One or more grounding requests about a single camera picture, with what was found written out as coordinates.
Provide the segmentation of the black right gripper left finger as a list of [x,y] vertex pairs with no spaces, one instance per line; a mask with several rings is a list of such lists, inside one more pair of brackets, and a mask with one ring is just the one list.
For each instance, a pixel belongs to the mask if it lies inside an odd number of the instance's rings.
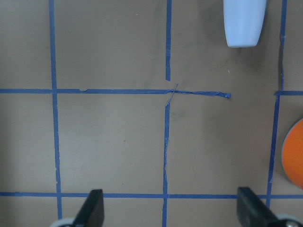
[[88,194],[80,211],[72,223],[73,227],[102,227],[105,219],[102,189]]

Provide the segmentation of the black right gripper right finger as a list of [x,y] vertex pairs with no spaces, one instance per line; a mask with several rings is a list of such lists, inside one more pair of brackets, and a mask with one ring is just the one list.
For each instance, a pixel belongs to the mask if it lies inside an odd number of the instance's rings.
[[237,218],[242,227],[273,227],[279,222],[249,187],[237,189]]

